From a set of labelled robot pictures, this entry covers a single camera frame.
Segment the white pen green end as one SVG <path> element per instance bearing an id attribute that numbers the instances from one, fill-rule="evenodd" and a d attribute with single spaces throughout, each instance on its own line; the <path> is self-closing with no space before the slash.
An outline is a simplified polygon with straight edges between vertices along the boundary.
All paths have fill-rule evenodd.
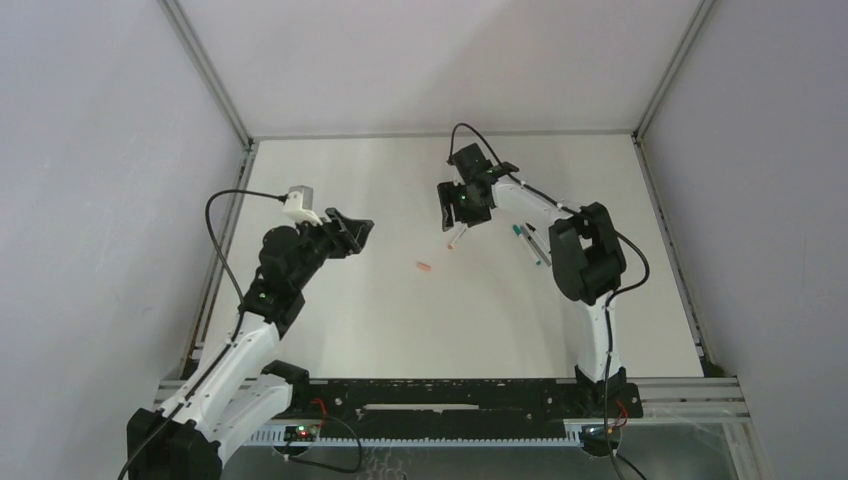
<path id="1" fill-rule="evenodd" d="M 537 255 L 534 253 L 534 251 L 533 251 L 533 250 L 531 249 L 531 247 L 529 246 L 528 242 L 526 241 L 525 236 L 522 234 L 522 232 L 521 232 L 521 230 L 520 230 L 520 226 L 522 226 L 522 225 L 518 225 L 518 224 L 513 224 L 513 225 L 512 225 L 512 229 L 513 229 L 514 233 L 515 233 L 515 234 L 516 234 L 516 236 L 517 236 L 517 237 L 518 237 L 518 238 L 519 238 L 519 239 L 520 239 L 520 240 L 524 243 L 524 245 L 528 248 L 528 251 L 530 252 L 530 254 L 534 257 L 534 263 L 535 263 L 536 265 L 539 265 L 539 266 L 545 266 L 545 267 L 547 267 L 546 265 L 544 265 L 544 264 L 542 264 L 542 263 L 540 262 L 540 260 L 538 259 Z"/>

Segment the black checkered pen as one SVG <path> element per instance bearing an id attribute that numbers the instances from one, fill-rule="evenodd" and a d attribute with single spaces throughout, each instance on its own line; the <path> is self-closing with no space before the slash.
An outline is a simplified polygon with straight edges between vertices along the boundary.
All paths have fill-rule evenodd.
<path id="1" fill-rule="evenodd" d="M 522 234 L 525 236 L 526 241 L 528 242 L 531 249 L 537 255 L 540 262 L 542 264 L 546 265 L 547 267 L 550 267 L 552 265 L 550 258 L 545 253 L 544 249 L 542 248 L 542 245 L 533 236 L 531 231 L 529 229 L 527 229 L 525 226 L 520 226 L 520 230 L 521 230 Z"/>

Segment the white pen orange end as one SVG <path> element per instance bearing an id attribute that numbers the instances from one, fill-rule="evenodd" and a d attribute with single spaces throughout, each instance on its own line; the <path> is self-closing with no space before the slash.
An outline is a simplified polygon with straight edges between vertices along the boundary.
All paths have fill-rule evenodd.
<path id="1" fill-rule="evenodd" d="M 465 233 L 467 231 L 468 231 L 468 227 L 466 225 L 461 225 L 458 228 L 457 232 L 451 238 L 450 242 L 448 243 L 447 249 L 451 250 L 451 251 L 455 250 L 457 245 L 459 244 L 460 240 L 463 238 L 463 236 L 465 235 Z"/>

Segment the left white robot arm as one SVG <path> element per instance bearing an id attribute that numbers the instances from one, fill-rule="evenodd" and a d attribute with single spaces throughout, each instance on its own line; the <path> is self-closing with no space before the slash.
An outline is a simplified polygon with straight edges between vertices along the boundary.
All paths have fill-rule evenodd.
<path id="1" fill-rule="evenodd" d="M 218 479 L 232 455 L 274 416 L 307 403 L 307 370 L 275 360 L 274 350 L 305 305 L 303 290 L 329 259 L 364 249 L 371 220 L 335 208 L 325 217 L 294 214 L 270 229 L 259 265 L 240 301 L 234 329 L 156 410 L 139 409 L 127 424 L 121 479 Z"/>

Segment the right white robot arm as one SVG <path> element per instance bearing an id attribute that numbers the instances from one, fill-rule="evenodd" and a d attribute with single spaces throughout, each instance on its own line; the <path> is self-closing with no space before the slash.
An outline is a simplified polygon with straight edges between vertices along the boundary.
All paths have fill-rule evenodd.
<path id="1" fill-rule="evenodd" d="M 442 227 L 488 222 L 496 209 L 533 220 L 546 235 L 550 268 L 561 294 L 572 302 L 583 332 L 575 378 L 599 403 L 627 383 L 616 340 L 615 296 L 627 268 L 607 208 L 600 203 L 574 208 L 557 202 L 517 178 L 517 167 L 493 163 L 476 143 L 449 156 L 458 177 L 437 186 Z"/>

